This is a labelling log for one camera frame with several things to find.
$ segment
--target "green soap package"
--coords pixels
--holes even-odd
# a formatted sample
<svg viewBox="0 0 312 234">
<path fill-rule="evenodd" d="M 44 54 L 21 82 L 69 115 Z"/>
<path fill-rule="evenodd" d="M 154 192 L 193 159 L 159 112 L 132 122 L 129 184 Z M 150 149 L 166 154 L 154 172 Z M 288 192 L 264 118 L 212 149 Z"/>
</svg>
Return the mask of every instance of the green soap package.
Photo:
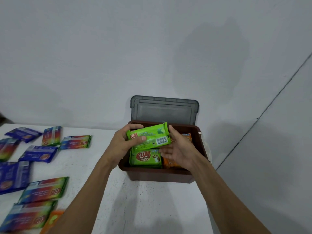
<svg viewBox="0 0 312 234">
<path fill-rule="evenodd" d="M 130 166 L 144 166 L 145 168 L 161 168 L 161 157 L 158 149 L 146 149 L 135 152 L 131 149 Z"/>
<path fill-rule="evenodd" d="M 128 139 L 133 139 L 138 136 L 146 136 L 146 141 L 143 144 L 132 147 L 134 151 L 152 149 L 171 143 L 167 122 L 134 131 L 127 131 Z"/>
</svg>

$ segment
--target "open plastic lid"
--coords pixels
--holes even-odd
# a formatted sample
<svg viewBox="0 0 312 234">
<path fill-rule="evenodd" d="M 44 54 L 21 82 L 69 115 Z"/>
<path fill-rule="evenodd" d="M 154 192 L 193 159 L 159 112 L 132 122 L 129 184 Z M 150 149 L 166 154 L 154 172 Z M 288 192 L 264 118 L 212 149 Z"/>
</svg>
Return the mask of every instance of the open plastic lid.
<svg viewBox="0 0 312 234">
<path fill-rule="evenodd" d="M 131 120 L 195 125 L 196 100 L 135 95 L 131 98 Z"/>
</svg>

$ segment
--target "brown container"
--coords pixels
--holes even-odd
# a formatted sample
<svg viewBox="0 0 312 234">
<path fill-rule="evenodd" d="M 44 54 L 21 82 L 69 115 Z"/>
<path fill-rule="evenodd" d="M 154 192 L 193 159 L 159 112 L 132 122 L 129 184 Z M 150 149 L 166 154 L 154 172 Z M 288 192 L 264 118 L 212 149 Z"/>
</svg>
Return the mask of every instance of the brown container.
<svg viewBox="0 0 312 234">
<path fill-rule="evenodd" d="M 131 124 L 141 124 L 144 127 L 160 124 L 159 122 L 130 121 Z M 201 132 L 197 126 L 184 124 L 171 124 L 179 133 L 191 133 L 193 144 L 196 149 L 206 158 L 204 145 L 201 140 Z M 119 162 L 119 168 L 127 172 L 132 181 L 155 181 L 155 182 L 181 182 L 192 183 L 193 175 L 186 169 L 151 169 L 131 167 L 129 165 L 130 150 Z"/>
</svg>

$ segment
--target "hand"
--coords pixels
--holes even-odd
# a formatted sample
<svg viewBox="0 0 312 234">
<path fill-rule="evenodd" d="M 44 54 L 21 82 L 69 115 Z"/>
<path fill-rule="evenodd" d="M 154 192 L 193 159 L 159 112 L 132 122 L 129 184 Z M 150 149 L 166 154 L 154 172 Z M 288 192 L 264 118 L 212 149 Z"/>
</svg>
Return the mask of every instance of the hand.
<svg viewBox="0 0 312 234">
<path fill-rule="evenodd" d="M 159 149 L 162 157 L 174 160 L 178 165 L 191 171 L 194 162 L 203 157 L 195 146 L 183 135 L 177 132 L 172 125 L 168 126 L 171 137 L 176 141 Z"/>
<path fill-rule="evenodd" d="M 115 168 L 132 146 L 142 144 L 146 141 L 145 136 L 139 136 L 128 140 L 126 132 L 131 129 L 141 129 L 143 127 L 144 126 L 140 124 L 127 124 L 116 131 L 101 159 L 112 165 L 112 168 Z"/>
</svg>

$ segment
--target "black line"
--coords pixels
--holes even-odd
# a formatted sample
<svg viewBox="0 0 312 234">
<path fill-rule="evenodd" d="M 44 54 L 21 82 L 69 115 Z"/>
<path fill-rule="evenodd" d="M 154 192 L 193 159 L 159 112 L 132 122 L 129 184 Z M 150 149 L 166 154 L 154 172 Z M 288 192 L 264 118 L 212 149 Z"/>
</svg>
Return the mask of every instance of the black line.
<svg viewBox="0 0 312 234">
<path fill-rule="evenodd" d="M 234 146 L 234 148 L 228 153 L 228 155 L 224 158 L 224 160 L 221 162 L 221 164 L 217 167 L 216 170 L 219 169 L 219 167 L 222 165 L 222 163 L 228 158 L 228 156 L 233 152 L 233 150 L 239 145 L 239 143 L 243 140 L 243 138 L 249 133 L 249 131 L 254 127 L 254 125 L 260 120 L 262 115 L 266 112 L 266 110 L 271 106 L 271 104 L 274 102 L 274 100 L 279 96 L 279 94 L 286 88 L 286 86 L 292 81 L 294 76 L 298 73 L 298 71 L 306 64 L 306 62 L 310 59 L 312 56 L 311 54 L 306 58 L 306 60 L 301 64 L 301 66 L 296 70 L 296 72 L 293 74 L 293 76 L 289 79 L 289 81 L 284 85 L 284 87 L 279 91 L 279 93 L 273 98 L 273 100 L 270 102 L 270 104 L 266 107 L 266 109 L 261 113 L 261 115 L 258 117 L 258 119 L 255 121 L 254 124 L 249 128 L 249 130 L 243 135 L 243 137 L 240 139 L 240 141 Z"/>
</svg>

